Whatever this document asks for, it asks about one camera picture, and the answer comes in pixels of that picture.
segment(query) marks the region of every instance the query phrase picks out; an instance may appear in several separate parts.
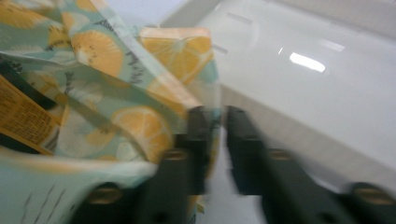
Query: lemon print fabric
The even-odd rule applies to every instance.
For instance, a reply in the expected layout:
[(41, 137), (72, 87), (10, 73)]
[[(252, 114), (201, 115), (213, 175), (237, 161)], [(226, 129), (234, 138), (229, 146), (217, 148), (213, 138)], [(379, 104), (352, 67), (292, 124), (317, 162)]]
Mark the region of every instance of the lemon print fabric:
[(51, 25), (49, 27), (49, 46), (47, 49), (69, 48), (71, 42), (63, 26)]
[(77, 0), (76, 3), (79, 8), (87, 11), (97, 11), (106, 6), (103, 0), (95, 0), (95, 5), (91, 0)]
[(189, 84), (213, 58), (205, 28), (143, 28), (142, 45), (183, 84)]
[(99, 31), (87, 31), (72, 38), (78, 61), (116, 77), (121, 69), (123, 54), (114, 40)]
[(166, 120), (148, 106), (116, 111), (113, 122), (135, 138), (149, 161), (159, 163), (163, 152), (172, 148), (173, 136)]
[(206, 29), (130, 29), (102, 0), (0, 0), (0, 60), (62, 108), (53, 157), (0, 149), (0, 223), (68, 223), (87, 189), (141, 184), (217, 80)]
[(0, 1), (0, 22), (6, 25), (20, 28), (31, 29), (46, 17), (37, 14), (26, 7), (14, 4), (10, 0)]

